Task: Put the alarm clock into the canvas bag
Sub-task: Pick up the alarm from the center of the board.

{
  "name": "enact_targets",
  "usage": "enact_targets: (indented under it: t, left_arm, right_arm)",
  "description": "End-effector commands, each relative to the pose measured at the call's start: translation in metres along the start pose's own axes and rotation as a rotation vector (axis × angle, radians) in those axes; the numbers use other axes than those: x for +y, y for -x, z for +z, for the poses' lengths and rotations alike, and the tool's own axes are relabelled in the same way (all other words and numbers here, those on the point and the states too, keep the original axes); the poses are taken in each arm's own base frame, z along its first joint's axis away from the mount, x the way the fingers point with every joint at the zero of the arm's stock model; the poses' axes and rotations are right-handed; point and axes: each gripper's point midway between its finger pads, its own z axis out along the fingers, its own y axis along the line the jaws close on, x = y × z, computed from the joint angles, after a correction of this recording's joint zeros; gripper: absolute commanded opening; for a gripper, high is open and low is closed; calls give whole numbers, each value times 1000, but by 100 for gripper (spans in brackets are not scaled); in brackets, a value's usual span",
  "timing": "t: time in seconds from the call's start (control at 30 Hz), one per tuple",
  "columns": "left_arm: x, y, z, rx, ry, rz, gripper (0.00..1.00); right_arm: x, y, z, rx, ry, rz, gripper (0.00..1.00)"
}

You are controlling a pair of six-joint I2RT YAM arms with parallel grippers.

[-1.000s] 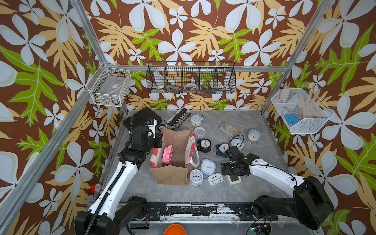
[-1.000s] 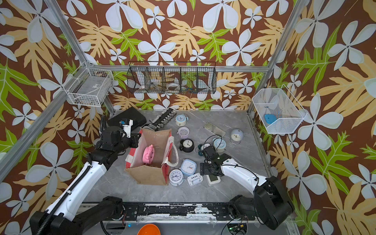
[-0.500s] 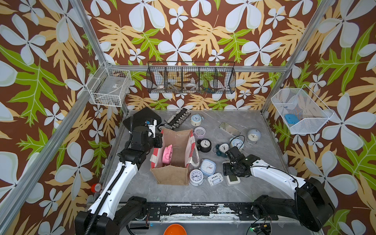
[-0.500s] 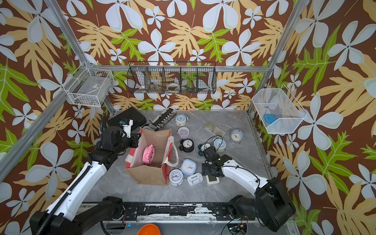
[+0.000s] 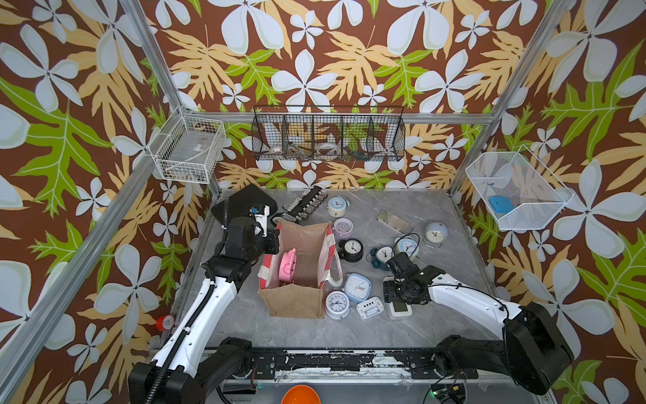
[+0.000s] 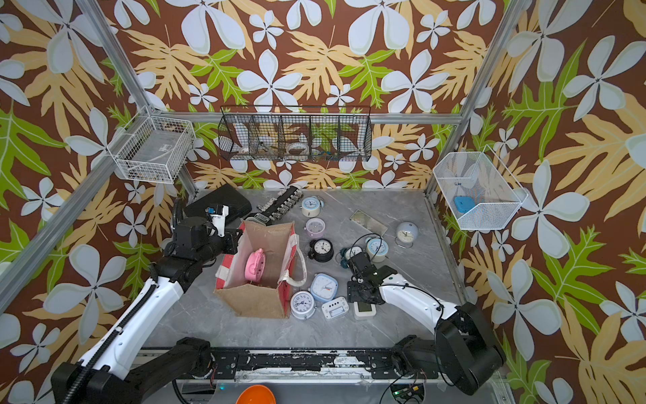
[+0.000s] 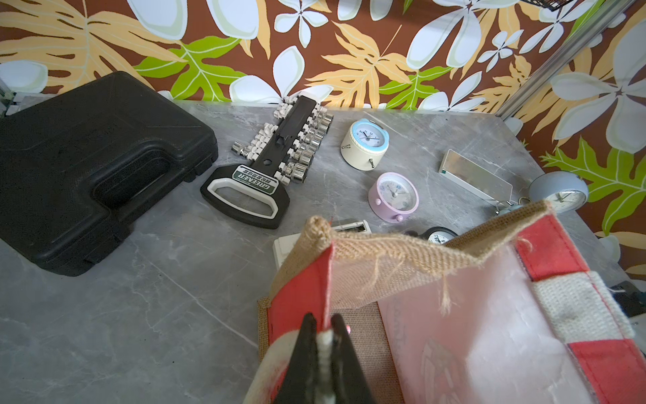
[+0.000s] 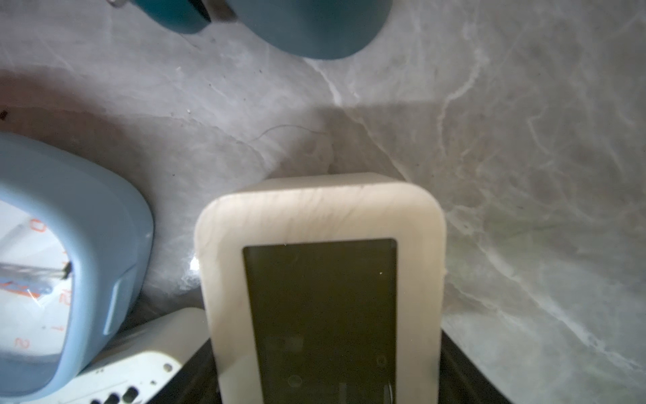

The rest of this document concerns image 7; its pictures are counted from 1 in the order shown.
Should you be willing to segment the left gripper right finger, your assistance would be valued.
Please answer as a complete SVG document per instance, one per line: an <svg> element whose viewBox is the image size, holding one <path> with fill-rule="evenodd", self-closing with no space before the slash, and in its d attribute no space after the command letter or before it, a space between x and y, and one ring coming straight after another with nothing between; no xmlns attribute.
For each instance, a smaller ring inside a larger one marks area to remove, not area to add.
<svg viewBox="0 0 646 404"><path fill-rule="evenodd" d="M336 403L375 404L341 314L331 318L331 381Z"/></svg>

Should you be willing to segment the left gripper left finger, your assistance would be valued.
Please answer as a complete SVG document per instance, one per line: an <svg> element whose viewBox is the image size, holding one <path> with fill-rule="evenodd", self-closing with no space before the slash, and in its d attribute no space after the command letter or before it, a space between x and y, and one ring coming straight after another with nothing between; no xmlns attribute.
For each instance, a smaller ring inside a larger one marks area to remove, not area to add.
<svg viewBox="0 0 646 404"><path fill-rule="evenodd" d="M301 323L289 365L274 403L314 403L318 382L316 318L307 313Z"/></svg>

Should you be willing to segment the canvas bag with red sides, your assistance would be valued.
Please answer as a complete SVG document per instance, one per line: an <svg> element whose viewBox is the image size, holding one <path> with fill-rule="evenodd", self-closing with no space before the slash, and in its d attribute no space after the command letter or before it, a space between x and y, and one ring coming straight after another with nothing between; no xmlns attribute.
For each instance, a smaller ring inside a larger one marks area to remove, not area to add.
<svg viewBox="0 0 646 404"><path fill-rule="evenodd" d="M274 403L307 313L314 403L336 403L334 314L375 403L645 400L630 321L546 201L442 245L311 217L259 303L261 363L246 402Z"/></svg>

